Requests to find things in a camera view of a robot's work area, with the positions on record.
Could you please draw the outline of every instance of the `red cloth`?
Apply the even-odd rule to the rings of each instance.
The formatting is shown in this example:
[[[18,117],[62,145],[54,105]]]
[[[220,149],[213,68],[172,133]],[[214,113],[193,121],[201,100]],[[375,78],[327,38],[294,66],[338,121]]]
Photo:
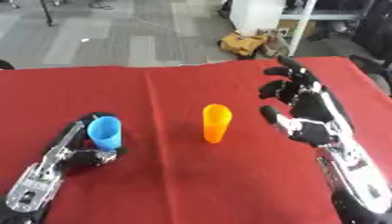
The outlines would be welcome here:
[[[301,59],[337,95],[356,137],[392,178],[390,99],[347,59]],[[130,152],[66,177],[46,223],[338,223],[316,150],[268,125],[257,89],[272,60],[171,68],[2,71],[0,190],[15,183],[65,123],[116,113]],[[234,114],[220,144],[202,139],[201,110]]]

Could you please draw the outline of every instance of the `metal pole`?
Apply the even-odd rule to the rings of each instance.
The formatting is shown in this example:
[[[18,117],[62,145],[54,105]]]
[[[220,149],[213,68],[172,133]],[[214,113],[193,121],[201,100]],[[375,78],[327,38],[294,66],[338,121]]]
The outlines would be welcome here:
[[[317,1],[318,0],[308,0],[306,6],[304,7],[304,12],[302,14],[301,20],[299,20],[298,22],[298,26],[294,31],[294,34],[292,36],[292,41],[290,43],[290,50],[289,50],[290,57],[293,57],[298,49],[299,42],[301,41],[301,38],[304,35],[305,28],[308,25],[309,20],[311,19],[314,6],[316,5]]]

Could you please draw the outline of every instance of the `floor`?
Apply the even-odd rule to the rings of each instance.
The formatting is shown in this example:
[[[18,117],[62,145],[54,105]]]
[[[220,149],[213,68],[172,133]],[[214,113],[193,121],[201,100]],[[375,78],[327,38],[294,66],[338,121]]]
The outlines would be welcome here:
[[[121,65],[165,67],[234,60],[216,41],[233,27],[216,13],[221,0],[88,0],[50,7],[48,27],[39,0],[0,3],[0,59],[19,68]],[[367,55],[347,38],[304,40],[297,56]]]

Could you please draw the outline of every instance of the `wheel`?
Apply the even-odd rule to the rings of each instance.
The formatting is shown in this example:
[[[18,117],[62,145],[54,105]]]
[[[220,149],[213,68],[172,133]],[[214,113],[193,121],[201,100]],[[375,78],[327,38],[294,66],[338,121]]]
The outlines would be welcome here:
[[[12,3],[10,6],[11,6],[13,9],[19,9],[19,8],[20,8],[20,6],[19,6],[17,3]]]

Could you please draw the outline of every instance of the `plastic cup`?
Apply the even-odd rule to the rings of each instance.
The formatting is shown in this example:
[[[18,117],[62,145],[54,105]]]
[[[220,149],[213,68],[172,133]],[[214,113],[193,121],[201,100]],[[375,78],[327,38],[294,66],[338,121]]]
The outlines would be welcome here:
[[[203,136],[211,144],[220,143],[233,118],[226,106],[210,104],[203,109]]]
[[[93,120],[87,133],[98,149],[112,151],[122,146],[121,122],[113,116],[102,116]]]

